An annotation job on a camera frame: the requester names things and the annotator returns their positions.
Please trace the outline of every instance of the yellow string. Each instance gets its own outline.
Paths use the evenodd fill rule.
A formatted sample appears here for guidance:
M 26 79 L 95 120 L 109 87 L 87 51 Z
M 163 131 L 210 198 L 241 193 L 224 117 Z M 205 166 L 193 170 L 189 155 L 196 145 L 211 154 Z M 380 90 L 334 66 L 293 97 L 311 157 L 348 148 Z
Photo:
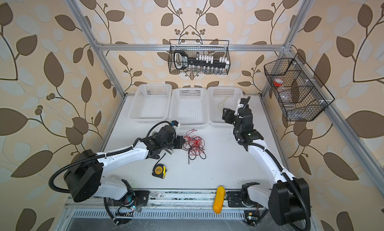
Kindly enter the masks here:
M 226 101 L 228 98 L 229 98 L 229 96 L 226 97 L 224 100 L 222 100 L 222 101 L 217 105 L 217 108 L 218 108 L 220 111 L 223 111 L 223 109 L 224 109 L 224 103 L 225 103 L 225 101 Z

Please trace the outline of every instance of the black wire basket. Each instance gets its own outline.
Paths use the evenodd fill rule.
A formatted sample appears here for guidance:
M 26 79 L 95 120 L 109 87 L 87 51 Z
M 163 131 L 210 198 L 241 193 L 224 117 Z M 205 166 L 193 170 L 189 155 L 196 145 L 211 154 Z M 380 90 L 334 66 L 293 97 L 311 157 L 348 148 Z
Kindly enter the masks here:
M 169 43 L 168 67 L 171 74 L 228 75 L 231 66 L 229 41 L 172 39 Z
M 310 66 L 313 77 L 301 68 L 302 58 L 280 58 L 264 65 L 265 76 L 287 121 L 313 121 L 333 101 L 334 96 Z M 324 97 L 317 83 L 329 93 Z

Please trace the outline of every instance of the tangled wire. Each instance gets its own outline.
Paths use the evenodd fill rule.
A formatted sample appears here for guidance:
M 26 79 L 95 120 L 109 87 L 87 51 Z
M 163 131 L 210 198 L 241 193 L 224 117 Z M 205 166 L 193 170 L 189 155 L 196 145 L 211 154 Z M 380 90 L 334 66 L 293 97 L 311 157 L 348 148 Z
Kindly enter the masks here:
M 189 130 L 184 137 L 186 141 L 183 145 L 183 150 L 188 151 L 188 164 L 190 160 L 195 160 L 197 156 L 200 156 L 202 159 L 207 158 L 204 152 L 204 146 L 205 146 L 204 139 L 198 136 L 190 137 L 190 134 L 195 131 L 197 130 L 196 129 Z

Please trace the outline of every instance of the white plastic basket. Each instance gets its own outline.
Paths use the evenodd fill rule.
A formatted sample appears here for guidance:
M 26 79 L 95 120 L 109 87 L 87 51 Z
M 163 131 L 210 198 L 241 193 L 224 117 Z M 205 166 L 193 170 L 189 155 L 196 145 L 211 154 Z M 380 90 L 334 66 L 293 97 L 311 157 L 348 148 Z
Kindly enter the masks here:
M 209 122 L 218 128 L 233 128 L 232 124 L 225 123 L 222 119 L 223 108 L 235 110 L 237 101 L 243 98 L 243 91 L 234 87 L 210 87 L 208 88 L 209 96 Z
M 137 90 L 129 117 L 138 123 L 164 121 L 169 112 L 172 86 L 170 84 L 142 84 Z
M 170 120 L 182 127 L 202 128 L 209 123 L 208 96 L 205 88 L 178 88 L 172 92 Z

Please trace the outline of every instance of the vent grille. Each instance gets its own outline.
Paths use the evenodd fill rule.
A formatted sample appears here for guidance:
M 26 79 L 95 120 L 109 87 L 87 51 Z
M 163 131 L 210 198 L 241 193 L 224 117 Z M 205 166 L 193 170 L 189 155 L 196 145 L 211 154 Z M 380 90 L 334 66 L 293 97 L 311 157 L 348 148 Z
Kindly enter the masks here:
M 75 209 L 73 213 L 74 218 L 109 218 L 104 209 Z M 212 210 L 191 210 L 185 209 L 162 209 L 150 210 L 142 209 L 142 211 L 134 212 L 133 218 L 137 219 L 230 219 L 230 220 L 243 220 L 244 210 L 223 210 L 220 214 L 216 214 Z

